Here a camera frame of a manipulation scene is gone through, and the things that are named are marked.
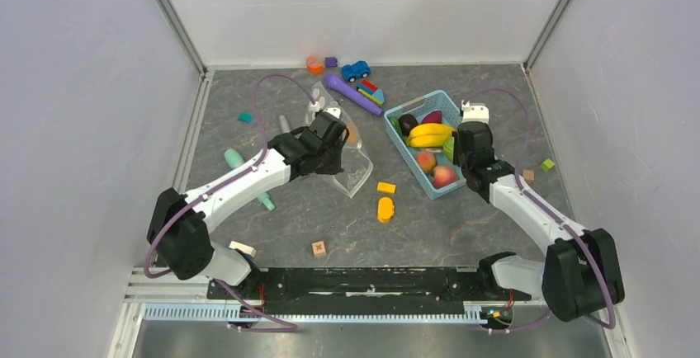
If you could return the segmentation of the yellow banana bunch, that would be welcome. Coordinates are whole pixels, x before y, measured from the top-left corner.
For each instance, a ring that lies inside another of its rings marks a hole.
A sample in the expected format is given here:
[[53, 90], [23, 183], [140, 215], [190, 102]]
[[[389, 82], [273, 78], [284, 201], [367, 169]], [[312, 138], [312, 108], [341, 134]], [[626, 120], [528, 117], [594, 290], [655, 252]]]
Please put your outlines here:
[[409, 132], [407, 145], [414, 148], [437, 148], [452, 137], [456, 129], [450, 125], [427, 123], [417, 125]]

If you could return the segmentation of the green cabbage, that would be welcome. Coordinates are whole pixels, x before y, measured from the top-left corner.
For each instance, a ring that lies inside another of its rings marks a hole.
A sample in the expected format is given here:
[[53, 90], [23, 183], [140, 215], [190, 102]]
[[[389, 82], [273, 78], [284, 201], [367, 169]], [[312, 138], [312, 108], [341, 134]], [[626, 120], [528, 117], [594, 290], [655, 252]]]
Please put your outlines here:
[[451, 136], [442, 145], [442, 153], [452, 162], [454, 158], [454, 138]]

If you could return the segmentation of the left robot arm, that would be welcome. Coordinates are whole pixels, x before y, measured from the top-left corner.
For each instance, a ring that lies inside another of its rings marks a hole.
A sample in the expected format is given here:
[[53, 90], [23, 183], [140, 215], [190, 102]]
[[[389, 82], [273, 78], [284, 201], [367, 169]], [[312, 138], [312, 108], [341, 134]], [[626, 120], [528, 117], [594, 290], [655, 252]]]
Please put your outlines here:
[[274, 137], [244, 165], [196, 189], [163, 191], [147, 232], [148, 257], [157, 255], [179, 280], [204, 275], [224, 281], [240, 298], [253, 296], [259, 276], [240, 251], [210, 234], [259, 195], [310, 174], [335, 175], [349, 130], [338, 108], [315, 114], [310, 125]]

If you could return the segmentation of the light blue plastic basket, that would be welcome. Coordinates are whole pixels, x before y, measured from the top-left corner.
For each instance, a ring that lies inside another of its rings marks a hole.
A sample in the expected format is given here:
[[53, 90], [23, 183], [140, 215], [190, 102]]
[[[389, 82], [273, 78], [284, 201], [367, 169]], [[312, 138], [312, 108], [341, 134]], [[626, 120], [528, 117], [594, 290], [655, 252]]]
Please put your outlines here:
[[[408, 139], [400, 134], [400, 130], [394, 127], [391, 120], [398, 120], [403, 115], [413, 115], [418, 122], [422, 122], [425, 116], [434, 111], [441, 111], [442, 122], [451, 127], [456, 127], [461, 122], [461, 108], [443, 90], [436, 90], [416, 97], [411, 101], [385, 110], [383, 114], [386, 132], [391, 143], [395, 146], [399, 155], [430, 200], [436, 200], [465, 186], [466, 180], [462, 176], [460, 168], [452, 164], [452, 160], [446, 155], [447, 152], [443, 147], [416, 148], [408, 146], [406, 144]], [[433, 177], [423, 171], [415, 158], [420, 151], [432, 152], [438, 166], [451, 167], [457, 174], [456, 181], [444, 187], [436, 188], [433, 185]]]

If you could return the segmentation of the clear dotted zip bag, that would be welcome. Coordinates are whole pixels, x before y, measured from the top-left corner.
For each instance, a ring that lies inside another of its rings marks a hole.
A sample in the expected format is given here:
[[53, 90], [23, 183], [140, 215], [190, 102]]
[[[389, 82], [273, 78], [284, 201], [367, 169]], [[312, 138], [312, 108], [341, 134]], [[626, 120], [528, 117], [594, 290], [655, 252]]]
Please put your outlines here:
[[[341, 121], [346, 125], [354, 124], [357, 126], [348, 111], [326, 90], [321, 81], [318, 81], [312, 86], [311, 95], [315, 101], [318, 101], [320, 98], [324, 98], [326, 103], [336, 101], [343, 111]], [[346, 142], [343, 147], [343, 172], [336, 175], [320, 176], [349, 198], [353, 198], [359, 192], [361, 187], [368, 180], [374, 167], [373, 162], [367, 155], [367, 151], [363, 148], [360, 133], [359, 138], [360, 141], [357, 146], [348, 145]]]

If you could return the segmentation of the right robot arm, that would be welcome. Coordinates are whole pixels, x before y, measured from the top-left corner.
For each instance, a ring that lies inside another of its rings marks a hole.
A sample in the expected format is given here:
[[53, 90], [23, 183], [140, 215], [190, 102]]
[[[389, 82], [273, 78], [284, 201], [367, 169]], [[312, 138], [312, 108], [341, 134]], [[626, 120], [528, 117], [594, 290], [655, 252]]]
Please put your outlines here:
[[625, 290], [613, 236], [565, 217], [511, 164], [498, 160], [486, 123], [463, 122], [453, 137], [454, 163], [467, 186], [513, 220], [545, 255], [543, 261], [532, 261], [502, 252], [481, 260], [478, 291], [488, 299], [520, 291], [543, 299], [562, 322], [587, 317], [615, 328], [615, 306], [624, 300]]

